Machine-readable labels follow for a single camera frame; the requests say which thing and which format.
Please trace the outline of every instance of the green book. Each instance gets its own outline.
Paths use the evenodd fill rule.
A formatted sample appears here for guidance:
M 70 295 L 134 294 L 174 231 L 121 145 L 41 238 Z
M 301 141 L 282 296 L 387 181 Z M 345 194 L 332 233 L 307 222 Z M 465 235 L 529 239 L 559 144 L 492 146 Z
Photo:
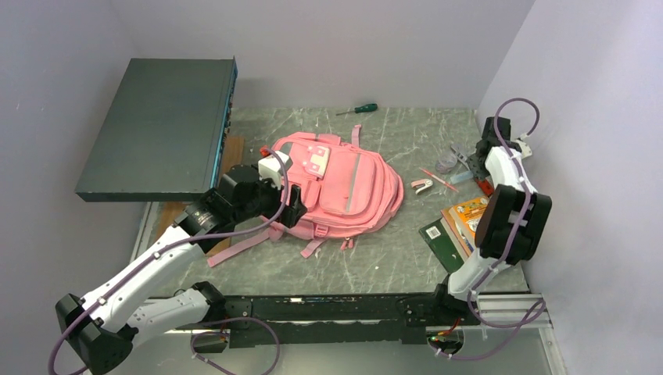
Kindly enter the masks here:
M 464 260 L 456 250 L 456 245 L 442 225 L 442 218 L 422 227 L 419 234 L 424 238 L 435 257 L 448 272 L 456 272 L 463 266 Z

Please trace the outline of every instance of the orange book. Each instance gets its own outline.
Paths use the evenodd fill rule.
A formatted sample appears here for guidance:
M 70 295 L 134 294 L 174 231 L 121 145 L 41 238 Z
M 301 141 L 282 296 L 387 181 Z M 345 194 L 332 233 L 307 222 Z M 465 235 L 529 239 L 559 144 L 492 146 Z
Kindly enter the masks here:
M 449 209 L 449 214 L 455 220 L 460 233 L 468 240 L 473 250 L 476 249 L 476 228 L 487 206 L 488 197 L 484 195 L 452 206 Z
M 456 220 L 451 217 L 449 209 L 442 210 L 442 217 L 445 221 L 444 229 L 449 233 L 449 236 L 452 237 L 453 244 L 456 245 L 456 250 L 458 252 L 464 252 L 467 257 L 469 257 L 474 251 L 473 248 L 470 248 L 469 242 L 465 239 L 465 236 L 458 231 L 458 225 L 456 225 Z

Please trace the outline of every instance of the white wall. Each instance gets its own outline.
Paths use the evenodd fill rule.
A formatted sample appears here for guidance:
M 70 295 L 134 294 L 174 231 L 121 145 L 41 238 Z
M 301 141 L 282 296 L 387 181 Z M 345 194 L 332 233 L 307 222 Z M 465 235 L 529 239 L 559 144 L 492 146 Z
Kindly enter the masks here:
M 479 107 L 541 107 L 526 167 L 553 199 L 528 278 L 570 374 L 663 369 L 663 4 L 537 0 Z M 531 110 L 505 112 L 520 134 Z
M 46 373 L 55 303 L 126 265 L 141 206 L 73 189 L 135 55 L 106 0 L 0 2 L 0 373 Z M 81 361 L 66 346 L 60 373 Z
M 238 106 L 472 108 L 533 3 L 111 1 L 143 55 L 236 55 Z

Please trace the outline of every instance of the wooden board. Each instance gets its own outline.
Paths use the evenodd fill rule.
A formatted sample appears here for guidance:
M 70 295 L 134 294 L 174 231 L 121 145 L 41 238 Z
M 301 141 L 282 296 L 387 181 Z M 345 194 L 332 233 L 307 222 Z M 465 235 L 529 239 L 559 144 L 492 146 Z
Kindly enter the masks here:
M 221 172 L 226 173 L 234 165 L 242 163 L 242 154 L 244 152 L 244 138 L 228 136 L 224 147 L 224 155 L 221 160 Z M 164 202 L 159 218 L 159 225 L 156 228 L 156 237 L 159 238 L 166 229 L 173 223 L 177 215 L 182 213 L 187 204 L 182 202 Z M 214 246 L 207 256 L 216 255 L 230 246 L 230 238 L 221 241 Z

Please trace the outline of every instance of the pink backpack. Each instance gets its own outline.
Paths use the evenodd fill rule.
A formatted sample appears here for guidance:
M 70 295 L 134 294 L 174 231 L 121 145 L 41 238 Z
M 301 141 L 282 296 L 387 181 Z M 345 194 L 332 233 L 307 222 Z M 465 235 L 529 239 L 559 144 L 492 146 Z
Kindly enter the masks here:
M 210 267 L 284 232 L 311 240 L 301 251 L 311 256 L 327 238 L 345 238 L 341 250 L 352 248 L 353 237 L 376 231 L 389 221 L 403 202 L 403 181 L 377 152 L 359 148 L 359 130 L 353 143 L 334 134 L 298 132 L 279 139 L 273 149 L 288 154 L 291 184 L 299 185 L 308 212 L 293 228 L 280 223 L 207 259 Z

